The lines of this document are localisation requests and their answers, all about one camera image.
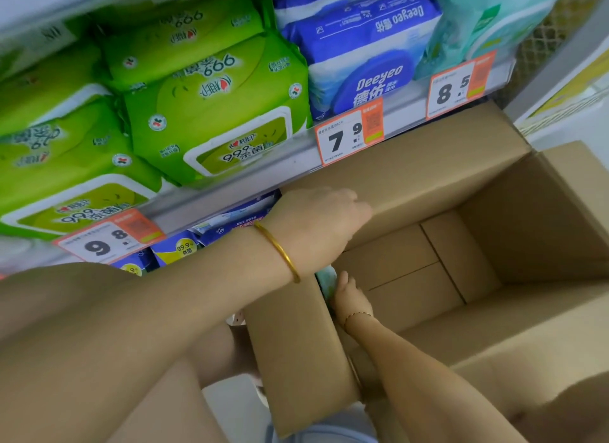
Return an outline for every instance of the deeyeo logo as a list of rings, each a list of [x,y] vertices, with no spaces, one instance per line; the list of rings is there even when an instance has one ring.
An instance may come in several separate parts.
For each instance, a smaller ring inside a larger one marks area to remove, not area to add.
[[[370,77],[370,79],[361,79],[357,83],[357,91],[359,92],[361,89],[369,87],[370,85],[373,85],[373,84],[383,83],[383,82],[385,82],[385,79],[389,79],[389,78],[392,78],[393,76],[397,76],[400,72],[402,72],[403,68],[404,68],[404,66],[398,66],[397,68],[393,68],[392,70],[389,70],[389,71],[386,70],[382,74],[377,74],[375,77]]]

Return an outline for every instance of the price number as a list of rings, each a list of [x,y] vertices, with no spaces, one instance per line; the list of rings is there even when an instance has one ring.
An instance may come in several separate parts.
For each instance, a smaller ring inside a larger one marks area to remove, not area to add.
[[[467,86],[469,85],[470,78],[471,78],[471,74],[468,74],[467,76],[463,77],[461,79],[461,85],[459,86],[459,89],[465,88],[465,91],[467,91]],[[453,89],[453,84],[451,84],[451,83],[447,83],[446,85],[443,85],[442,87],[440,87],[440,90],[438,90],[438,98],[437,98],[437,103],[439,105],[443,105],[444,103],[446,103],[448,100],[451,99],[451,96],[453,96],[453,94],[451,93],[452,89]]]
[[[145,247],[113,222],[86,228],[58,245],[82,260],[96,263],[111,263]]]
[[[317,130],[317,142],[324,164],[365,148],[361,111],[354,111],[321,126]]]

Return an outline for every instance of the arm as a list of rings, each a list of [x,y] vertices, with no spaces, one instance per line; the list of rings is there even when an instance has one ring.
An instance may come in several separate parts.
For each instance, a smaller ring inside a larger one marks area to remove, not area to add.
[[[301,190],[263,225],[306,276],[337,257],[370,216],[351,191]],[[0,441],[104,441],[195,339],[291,280],[259,231],[242,228],[6,339]]]
[[[377,368],[385,393],[413,443],[526,443],[482,394],[442,363],[422,353],[373,316],[364,294],[345,272],[334,297],[338,319]]]

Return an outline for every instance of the green wet wipes package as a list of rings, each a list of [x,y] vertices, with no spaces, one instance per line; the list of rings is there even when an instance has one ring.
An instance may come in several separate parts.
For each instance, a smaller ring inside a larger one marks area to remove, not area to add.
[[[0,83],[0,136],[63,117],[109,90],[98,83],[102,54],[77,43]]]
[[[183,185],[259,158],[311,126],[301,60],[268,32],[125,95],[135,153]]]
[[[118,91],[143,88],[263,31],[252,0],[199,0],[178,13],[102,40]]]
[[[89,25],[87,17],[56,21],[0,42],[0,81],[76,42]]]
[[[108,99],[0,138],[0,178],[0,234],[42,239],[148,201],[167,186],[133,155]]]
[[[122,0],[91,15],[106,31],[121,32],[169,16],[192,0]]]

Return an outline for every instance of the hand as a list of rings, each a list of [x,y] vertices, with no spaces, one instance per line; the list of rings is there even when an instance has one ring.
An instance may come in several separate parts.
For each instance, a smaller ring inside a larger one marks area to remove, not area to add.
[[[361,289],[355,286],[355,278],[349,277],[346,271],[340,272],[336,283],[336,292],[330,301],[330,305],[336,313],[336,319],[341,326],[345,327],[345,330],[349,326],[348,323],[345,326],[345,320],[352,313],[368,313],[370,316],[374,316],[372,305],[370,305]]]
[[[372,208],[350,189],[289,191],[262,221],[301,277],[330,265],[370,218]]]

